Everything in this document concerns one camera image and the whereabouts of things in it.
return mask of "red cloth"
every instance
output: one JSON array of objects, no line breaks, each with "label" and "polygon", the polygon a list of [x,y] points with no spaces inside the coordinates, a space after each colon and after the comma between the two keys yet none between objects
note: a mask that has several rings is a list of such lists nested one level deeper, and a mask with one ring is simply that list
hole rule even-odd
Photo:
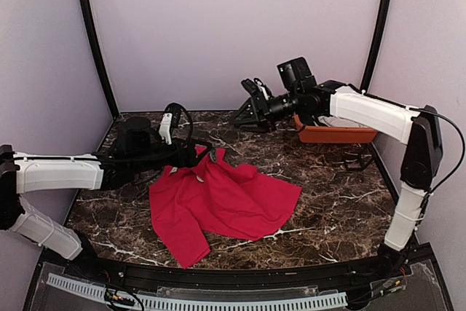
[{"label": "red cloth", "polygon": [[301,194],[301,187],[252,165],[233,168],[224,161],[225,149],[216,151],[217,162],[206,156],[195,168],[172,173],[165,167],[150,188],[154,231],[185,269],[210,253],[202,231],[259,240],[285,224]]}]

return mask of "marble tabletop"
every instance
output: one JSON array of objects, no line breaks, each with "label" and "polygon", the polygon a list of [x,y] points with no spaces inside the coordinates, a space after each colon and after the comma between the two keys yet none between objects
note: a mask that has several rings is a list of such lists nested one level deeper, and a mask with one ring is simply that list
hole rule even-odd
[{"label": "marble tabletop", "polygon": [[[348,172],[344,154],[356,155],[361,145],[303,144],[291,121],[273,133],[233,128],[232,112],[192,112],[193,137],[225,148],[233,166],[248,163],[260,172],[302,187],[296,210],[275,234],[256,242],[205,233],[211,252],[197,269],[274,269],[350,261],[376,254],[394,210],[392,197],[375,166]],[[154,127],[161,113],[122,114],[101,151],[116,135],[119,122],[149,118]],[[182,122],[179,135],[188,124]],[[179,267],[152,229],[149,186],[155,172],[114,191],[80,191],[67,226],[89,237],[98,255],[118,261]]]}]

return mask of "plastic container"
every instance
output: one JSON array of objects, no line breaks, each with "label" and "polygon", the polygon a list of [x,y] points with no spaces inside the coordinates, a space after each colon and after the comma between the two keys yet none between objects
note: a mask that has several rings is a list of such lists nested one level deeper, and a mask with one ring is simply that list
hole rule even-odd
[{"label": "plastic container", "polygon": [[[303,126],[299,117],[294,116],[296,129]],[[370,143],[377,131],[369,127],[306,127],[299,133],[304,143]]]}]

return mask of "black pole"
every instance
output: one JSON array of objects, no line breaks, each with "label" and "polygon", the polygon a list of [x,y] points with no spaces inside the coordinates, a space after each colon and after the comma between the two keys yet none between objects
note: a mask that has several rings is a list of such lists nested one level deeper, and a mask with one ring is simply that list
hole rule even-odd
[{"label": "black pole", "polygon": [[97,68],[100,84],[102,85],[103,93],[107,100],[108,107],[110,108],[111,115],[113,118],[117,118],[119,116],[119,110],[114,94],[111,91],[110,81],[108,80],[107,71],[103,63],[102,52],[100,51],[94,19],[90,8],[90,1],[79,0],[79,2],[81,3],[82,17],[84,18],[87,38],[89,39],[90,49],[92,51],[92,56],[94,57],[94,64]]},{"label": "black pole", "polygon": [[371,49],[367,58],[366,69],[364,70],[363,81],[361,82],[360,89],[367,91],[374,74],[376,67],[377,56],[379,55],[380,44],[382,43],[382,36],[384,34],[385,22],[387,21],[388,7],[390,0],[380,0],[379,14],[377,15],[376,27],[374,36],[372,37]]}]

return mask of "brown marble surface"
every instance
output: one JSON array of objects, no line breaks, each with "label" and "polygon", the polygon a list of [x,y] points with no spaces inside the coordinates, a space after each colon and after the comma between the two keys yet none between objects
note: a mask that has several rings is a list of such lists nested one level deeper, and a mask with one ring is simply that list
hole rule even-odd
[{"label": "brown marble surface", "polygon": [[[160,113],[135,115],[157,126]],[[344,154],[360,145],[302,144],[290,122],[269,134],[247,133],[228,124],[231,112],[193,112],[194,137],[226,148],[225,160],[235,166],[255,165],[259,171],[302,187],[295,213],[281,230],[257,242],[206,233],[212,249],[197,269],[272,269],[349,261],[376,254],[394,204],[375,166],[348,172]],[[187,131],[182,122],[179,135]],[[101,151],[115,138],[115,126]],[[115,191],[81,191],[68,227],[88,236],[99,256],[120,261],[179,267],[152,229],[148,187],[155,172],[139,184]]]}]

